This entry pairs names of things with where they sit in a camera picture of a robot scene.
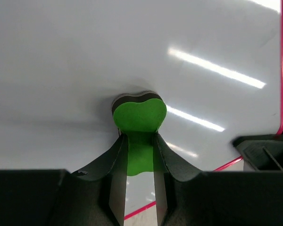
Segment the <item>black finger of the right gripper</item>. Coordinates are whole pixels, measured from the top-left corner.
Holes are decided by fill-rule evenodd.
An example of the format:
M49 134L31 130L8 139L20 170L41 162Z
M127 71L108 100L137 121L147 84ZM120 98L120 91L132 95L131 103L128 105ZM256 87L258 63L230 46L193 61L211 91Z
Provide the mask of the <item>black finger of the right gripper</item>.
M252 169L283 171L283 134L238 137L232 145Z

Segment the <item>pink framed whiteboard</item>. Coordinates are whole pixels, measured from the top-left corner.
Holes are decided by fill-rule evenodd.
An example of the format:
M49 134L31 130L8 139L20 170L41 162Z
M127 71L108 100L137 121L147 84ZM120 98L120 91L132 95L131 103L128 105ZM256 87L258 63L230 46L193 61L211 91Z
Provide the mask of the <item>pink framed whiteboard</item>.
M232 145L283 134L283 0L0 0L0 226L50 226L65 175L121 136L112 102L147 90L213 226L283 226L283 171ZM154 171L127 175L124 220L153 206Z

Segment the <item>green bone-shaped eraser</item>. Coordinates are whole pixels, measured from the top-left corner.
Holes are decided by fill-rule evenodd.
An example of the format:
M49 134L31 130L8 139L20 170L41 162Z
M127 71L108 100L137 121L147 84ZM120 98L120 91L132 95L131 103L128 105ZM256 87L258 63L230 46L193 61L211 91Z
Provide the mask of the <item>green bone-shaped eraser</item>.
M119 134L128 137L127 175L153 171L153 136L167 113L160 95L153 91L121 94L111 105L113 121Z

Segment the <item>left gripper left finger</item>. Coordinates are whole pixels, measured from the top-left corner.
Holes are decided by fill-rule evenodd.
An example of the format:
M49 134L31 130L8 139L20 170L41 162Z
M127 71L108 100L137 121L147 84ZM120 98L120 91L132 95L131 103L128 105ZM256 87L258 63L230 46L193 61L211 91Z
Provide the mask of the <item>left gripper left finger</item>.
M101 156L65 175L51 226L122 226L128 162L128 137L121 135Z

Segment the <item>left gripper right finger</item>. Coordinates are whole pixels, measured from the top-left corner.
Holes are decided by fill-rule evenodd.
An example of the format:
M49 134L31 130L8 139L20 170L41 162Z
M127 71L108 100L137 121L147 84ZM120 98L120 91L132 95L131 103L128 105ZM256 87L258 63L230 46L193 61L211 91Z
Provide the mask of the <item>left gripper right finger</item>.
M158 133L153 136L153 169L159 226L211 226L213 211L205 173L175 153Z

